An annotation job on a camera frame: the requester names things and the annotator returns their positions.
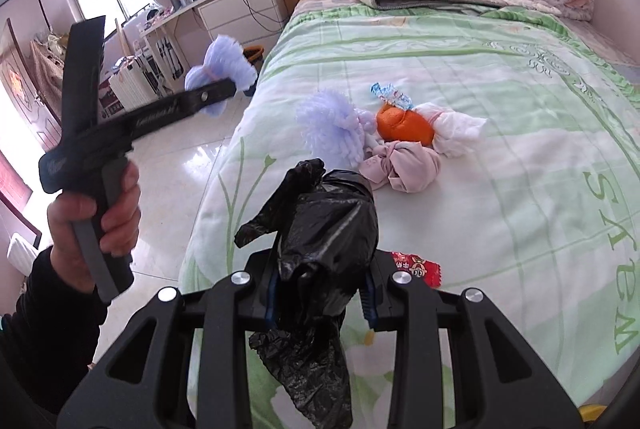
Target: red snack packet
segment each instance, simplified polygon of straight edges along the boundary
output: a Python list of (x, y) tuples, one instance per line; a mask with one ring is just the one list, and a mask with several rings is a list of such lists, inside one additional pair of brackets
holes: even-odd
[(425, 261), (419, 255), (392, 252), (398, 270), (409, 272), (414, 277), (421, 277), (431, 288), (439, 288), (442, 284), (440, 265)]

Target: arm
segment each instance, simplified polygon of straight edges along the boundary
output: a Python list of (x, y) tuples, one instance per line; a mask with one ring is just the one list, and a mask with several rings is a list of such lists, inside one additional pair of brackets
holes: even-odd
[[(140, 187), (138, 168), (124, 172), (123, 193), (102, 217), (100, 247), (124, 255), (138, 240)], [(41, 407), (58, 413), (91, 364), (105, 321), (95, 283), (84, 263), (71, 221), (91, 218), (95, 202), (62, 193), (47, 217), (53, 247), (33, 263), (27, 292), (16, 312), (1, 320), (0, 351), (22, 388)]]

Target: nightstand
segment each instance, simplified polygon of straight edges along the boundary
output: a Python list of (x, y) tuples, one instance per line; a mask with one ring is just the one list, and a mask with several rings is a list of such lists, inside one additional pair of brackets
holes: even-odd
[(242, 46), (261, 45), (266, 57), (287, 21), (284, 1), (247, 2), (251, 10), (244, 0), (213, 0), (199, 6), (197, 11), (212, 40), (224, 34), (235, 38)]

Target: hand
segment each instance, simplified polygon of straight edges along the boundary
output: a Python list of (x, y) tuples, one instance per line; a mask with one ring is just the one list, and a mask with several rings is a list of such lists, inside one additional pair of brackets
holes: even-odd
[[(140, 233), (139, 178), (138, 167), (129, 162), (122, 175), (122, 194), (102, 217), (102, 230), (105, 232), (100, 240), (102, 252), (123, 256), (136, 246)], [(66, 191), (47, 209), (53, 239), (51, 265), (62, 281), (83, 293), (91, 293), (95, 282), (84, 262), (71, 222), (92, 218), (95, 212), (94, 199)]]

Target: trash can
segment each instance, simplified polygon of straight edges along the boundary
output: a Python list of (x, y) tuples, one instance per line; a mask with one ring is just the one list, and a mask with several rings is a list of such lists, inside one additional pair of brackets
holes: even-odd
[[(252, 65), (254, 65), (256, 71), (258, 72), (258, 77), (260, 76), (260, 70), (262, 70), (262, 65), (264, 64), (264, 48), (260, 45), (256, 46), (248, 46), (244, 49), (244, 57), (249, 61)], [(255, 85), (257, 85), (258, 81), (248, 89), (244, 91), (244, 94), (247, 97), (253, 97), (255, 93)]]

